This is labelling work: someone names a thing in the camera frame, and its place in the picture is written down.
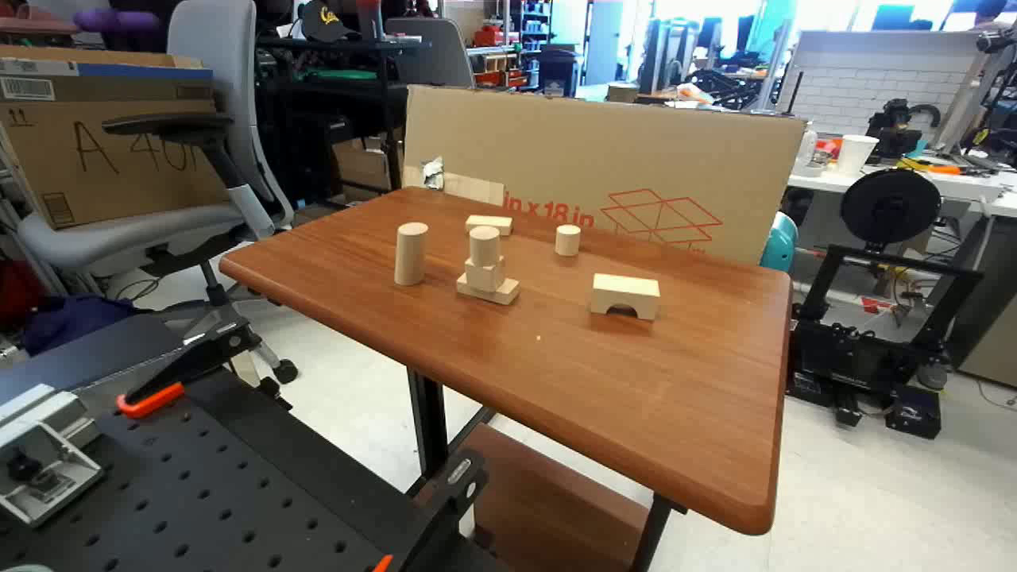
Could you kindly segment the tall wooden cylinder block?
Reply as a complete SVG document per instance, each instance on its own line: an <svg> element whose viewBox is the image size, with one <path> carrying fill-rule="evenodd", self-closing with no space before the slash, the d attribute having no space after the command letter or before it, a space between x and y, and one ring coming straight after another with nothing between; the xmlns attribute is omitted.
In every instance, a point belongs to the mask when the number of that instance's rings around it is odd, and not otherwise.
<svg viewBox="0 0 1017 572"><path fill-rule="evenodd" d="M402 221L395 240L395 283L415 287L426 275L426 221Z"/></svg>

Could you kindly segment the small flat wooden block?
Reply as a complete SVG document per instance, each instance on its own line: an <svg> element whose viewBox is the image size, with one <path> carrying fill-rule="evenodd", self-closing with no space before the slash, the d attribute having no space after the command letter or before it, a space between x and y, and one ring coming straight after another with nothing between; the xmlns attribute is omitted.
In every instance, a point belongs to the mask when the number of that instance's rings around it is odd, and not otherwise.
<svg viewBox="0 0 1017 572"><path fill-rule="evenodd" d="M474 229L495 229L501 237L512 236L512 216L467 216L464 218L464 229L474 232Z"/></svg>

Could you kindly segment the wooden arch block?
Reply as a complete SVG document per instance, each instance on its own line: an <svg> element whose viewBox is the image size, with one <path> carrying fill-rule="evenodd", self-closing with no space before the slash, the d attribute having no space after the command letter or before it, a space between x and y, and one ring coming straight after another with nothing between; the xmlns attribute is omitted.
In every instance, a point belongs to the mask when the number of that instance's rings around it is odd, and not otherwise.
<svg viewBox="0 0 1017 572"><path fill-rule="evenodd" d="M662 307L662 283L645 275L596 272L588 307L596 314L634 307L642 319L655 319Z"/></svg>

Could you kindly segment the large cardboard sheet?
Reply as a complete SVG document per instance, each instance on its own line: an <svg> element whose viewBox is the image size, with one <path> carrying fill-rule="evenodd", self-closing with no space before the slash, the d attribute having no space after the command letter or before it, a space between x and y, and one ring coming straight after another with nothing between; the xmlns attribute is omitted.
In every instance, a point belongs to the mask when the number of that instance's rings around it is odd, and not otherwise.
<svg viewBox="0 0 1017 572"><path fill-rule="evenodd" d="M758 263L805 122L783 113L414 84L404 180Z"/></svg>

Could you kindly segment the brown cardboard box left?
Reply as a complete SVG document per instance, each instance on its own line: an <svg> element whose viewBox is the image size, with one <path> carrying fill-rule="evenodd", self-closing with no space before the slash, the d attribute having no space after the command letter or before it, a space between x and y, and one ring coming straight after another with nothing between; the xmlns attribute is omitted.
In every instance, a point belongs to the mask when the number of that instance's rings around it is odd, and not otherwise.
<svg viewBox="0 0 1017 572"><path fill-rule="evenodd" d="M179 57L0 50L2 161L55 229L223 204L223 183L201 148L108 131L111 121L214 107L214 72Z"/></svg>

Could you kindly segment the wooden cylinder on square base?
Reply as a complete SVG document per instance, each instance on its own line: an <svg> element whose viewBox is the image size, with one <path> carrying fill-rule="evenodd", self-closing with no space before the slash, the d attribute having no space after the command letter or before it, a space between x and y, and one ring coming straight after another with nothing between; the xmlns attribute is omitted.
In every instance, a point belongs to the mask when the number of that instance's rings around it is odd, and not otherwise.
<svg viewBox="0 0 1017 572"><path fill-rule="evenodd" d="M457 275L457 291L486 299L495 304L512 304L522 283L504 272L501 236L493 226L474 226L467 232L467 260Z"/></svg>

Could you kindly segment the black clamp foreground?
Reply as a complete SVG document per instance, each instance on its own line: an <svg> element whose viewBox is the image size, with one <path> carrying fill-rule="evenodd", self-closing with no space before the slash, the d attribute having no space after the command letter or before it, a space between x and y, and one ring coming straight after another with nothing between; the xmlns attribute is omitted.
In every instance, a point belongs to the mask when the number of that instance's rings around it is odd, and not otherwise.
<svg viewBox="0 0 1017 572"><path fill-rule="evenodd" d="M404 537L380 548L367 572L426 572L436 564L457 541L457 525L484 486L484 459L474 452L454 454L429 483L429 498L410 514Z"/></svg>

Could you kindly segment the orange black clamp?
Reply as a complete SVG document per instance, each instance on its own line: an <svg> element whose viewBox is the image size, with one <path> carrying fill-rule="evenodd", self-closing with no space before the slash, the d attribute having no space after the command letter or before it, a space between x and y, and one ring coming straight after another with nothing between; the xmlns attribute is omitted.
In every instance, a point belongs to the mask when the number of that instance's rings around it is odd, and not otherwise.
<svg viewBox="0 0 1017 572"><path fill-rule="evenodd" d="M233 328L227 334L205 334L186 344L186 353L158 369L150 382L116 396L116 411L126 418L150 418L186 396L186 390L223 369L233 354L252 348L257 334Z"/></svg>

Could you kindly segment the black perforated workbench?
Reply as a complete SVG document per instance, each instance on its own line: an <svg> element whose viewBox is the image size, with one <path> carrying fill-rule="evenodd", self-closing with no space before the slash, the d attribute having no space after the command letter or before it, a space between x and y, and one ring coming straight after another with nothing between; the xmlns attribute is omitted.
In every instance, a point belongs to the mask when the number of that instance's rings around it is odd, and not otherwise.
<svg viewBox="0 0 1017 572"><path fill-rule="evenodd" d="M424 506L227 382L150 418L89 414L100 483L39 528L0 514L0 572L367 572ZM426 572L501 564L457 534Z"/></svg>

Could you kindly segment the white paper cup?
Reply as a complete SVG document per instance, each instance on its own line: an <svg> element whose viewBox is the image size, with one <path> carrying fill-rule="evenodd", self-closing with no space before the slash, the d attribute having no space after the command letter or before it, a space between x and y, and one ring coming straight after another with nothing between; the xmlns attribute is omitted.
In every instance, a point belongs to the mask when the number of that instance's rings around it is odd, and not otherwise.
<svg viewBox="0 0 1017 572"><path fill-rule="evenodd" d="M838 174L863 174L869 155L873 153L878 138L864 132L847 132L838 147Z"/></svg>

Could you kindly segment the grey office chair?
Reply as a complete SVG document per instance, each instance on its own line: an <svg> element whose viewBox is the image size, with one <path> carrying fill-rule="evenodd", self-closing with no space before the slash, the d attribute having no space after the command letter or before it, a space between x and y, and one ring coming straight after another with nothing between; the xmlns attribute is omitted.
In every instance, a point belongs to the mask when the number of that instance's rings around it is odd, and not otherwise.
<svg viewBox="0 0 1017 572"><path fill-rule="evenodd" d="M2 167L29 200L17 237L70 287L43 301L27 353L51 353L75 375L120 372L150 359L150 334L167 328L181 372L254 353L272 377L298 375L219 283L163 310L101 291L134 271L206 272L215 253L290 226L294 204L257 131L254 47L254 0L179 0L158 55L2 55Z"/></svg>

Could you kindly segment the grey metal bracket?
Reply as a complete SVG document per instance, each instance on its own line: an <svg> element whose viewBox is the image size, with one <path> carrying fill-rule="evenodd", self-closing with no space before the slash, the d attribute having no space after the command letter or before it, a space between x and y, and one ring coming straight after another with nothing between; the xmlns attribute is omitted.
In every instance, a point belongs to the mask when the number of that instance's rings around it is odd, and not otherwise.
<svg viewBox="0 0 1017 572"><path fill-rule="evenodd" d="M86 454L100 422L70 390L39 385L0 405L0 512L22 528L51 522L100 483Z"/></svg>

